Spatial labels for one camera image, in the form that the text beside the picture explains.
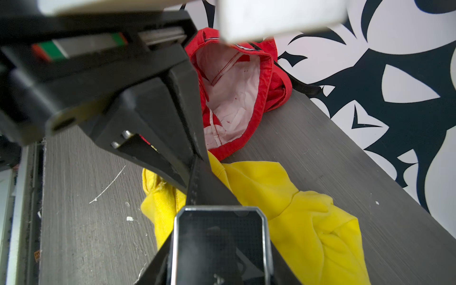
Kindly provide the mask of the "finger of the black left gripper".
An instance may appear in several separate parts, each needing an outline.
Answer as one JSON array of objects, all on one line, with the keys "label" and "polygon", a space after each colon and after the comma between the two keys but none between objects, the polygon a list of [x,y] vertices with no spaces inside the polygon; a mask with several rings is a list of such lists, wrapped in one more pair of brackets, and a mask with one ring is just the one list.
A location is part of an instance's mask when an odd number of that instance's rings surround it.
[{"label": "finger of the black left gripper", "polygon": [[177,135],[189,139],[189,166],[195,157],[207,159],[197,73],[189,59],[172,63],[161,59],[132,59],[110,65],[108,74],[117,91],[101,115],[80,124],[92,132],[130,131],[146,136]]},{"label": "finger of the black left gripper", "polygon": [[185,194],[189,184],[189,139],[186,133],[146,136],[130,131],[92,132],[96,146],[150,170]]}]

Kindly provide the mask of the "yellow trousers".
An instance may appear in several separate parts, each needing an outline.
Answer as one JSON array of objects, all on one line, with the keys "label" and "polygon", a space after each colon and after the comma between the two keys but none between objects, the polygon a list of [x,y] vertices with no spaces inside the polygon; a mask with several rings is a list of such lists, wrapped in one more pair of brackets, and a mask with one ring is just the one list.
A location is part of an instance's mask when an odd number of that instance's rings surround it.
[{"label": "yellow trousers", "polygon": [[[359,222],[331,197],[299,191],[277,162],[209,159],[212,172],[240,205],[258,207],[266,216],[270,242],[303,285],[369,284]],[[186,195],[148,170],[142,173],[142,186],[141,211],[154,224],[162,247]]]}]

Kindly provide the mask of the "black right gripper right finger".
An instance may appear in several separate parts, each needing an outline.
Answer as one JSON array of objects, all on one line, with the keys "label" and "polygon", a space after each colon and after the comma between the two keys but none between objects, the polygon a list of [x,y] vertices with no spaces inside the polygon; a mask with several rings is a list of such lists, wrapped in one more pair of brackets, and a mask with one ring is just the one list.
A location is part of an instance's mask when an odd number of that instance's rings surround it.
[{"label": "black right gripper right finger", "polygon": [[273,243],[271,243],[271,256],[274,269],[271,278],[272,285],[301,285]]}]

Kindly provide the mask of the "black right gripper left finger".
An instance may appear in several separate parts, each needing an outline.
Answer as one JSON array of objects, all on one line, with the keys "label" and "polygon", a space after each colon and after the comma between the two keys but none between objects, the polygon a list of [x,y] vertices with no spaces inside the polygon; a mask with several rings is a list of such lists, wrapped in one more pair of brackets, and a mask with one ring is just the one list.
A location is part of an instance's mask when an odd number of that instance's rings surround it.
[{"label": "black right gripper left finger", "polygon": [[171,233],[159,249],[144,273],[140,274],[136,285],[167,285],[169,263],[172,261],[173,234]]}]

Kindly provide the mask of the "red trousers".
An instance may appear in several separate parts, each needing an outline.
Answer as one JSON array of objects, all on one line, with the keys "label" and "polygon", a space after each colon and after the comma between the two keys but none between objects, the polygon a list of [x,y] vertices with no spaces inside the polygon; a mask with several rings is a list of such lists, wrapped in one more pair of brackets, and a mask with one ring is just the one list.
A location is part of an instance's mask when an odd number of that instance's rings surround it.
[{"label": "red trousers", "polygon": [[185,50],[198,74],[206,148],[224,160],[246,145],[264,113],[290,99],[291,80],[272,38],[231,45],[204,28]]}]

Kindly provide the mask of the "black belt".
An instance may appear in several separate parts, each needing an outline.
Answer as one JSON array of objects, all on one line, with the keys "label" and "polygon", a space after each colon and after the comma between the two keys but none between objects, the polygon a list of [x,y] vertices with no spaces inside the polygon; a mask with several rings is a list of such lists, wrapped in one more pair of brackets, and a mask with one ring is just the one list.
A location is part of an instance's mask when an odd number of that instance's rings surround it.
[{"label": "black belt", "polygon": [[269,285],[273,275],[266,216],[242,206],[201,159],[186,205],[174,219],[169,285]]},{"label": "black belt", "polygon": [[285,74],[290,78],[293,89],[298,91],[299,93],[302,93],[308,97],[314,97],[314,96],[319,95],[323,91],[320,86],[305,84],[305,83],[299,81],[294,76],[292,76],[288,72],[286,72],[277,62],[275,63],[275,65],[278,66],[282,71],[285,72]]}]

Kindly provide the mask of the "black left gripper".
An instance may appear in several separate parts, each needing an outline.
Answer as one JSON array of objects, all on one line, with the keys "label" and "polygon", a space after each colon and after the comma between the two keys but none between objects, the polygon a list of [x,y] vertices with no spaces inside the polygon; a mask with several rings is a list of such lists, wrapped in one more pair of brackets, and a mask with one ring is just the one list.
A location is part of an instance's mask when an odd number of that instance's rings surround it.
[{"label": "black left gripper", "polygon": [[[123,90],[184,62],[183,44],[152,48],[141,32],[197,32],[184,11],[1,16],[1,134],[27,146],[104,112]],[[49,61],[38,44],[120,32],[127,44]]]}]

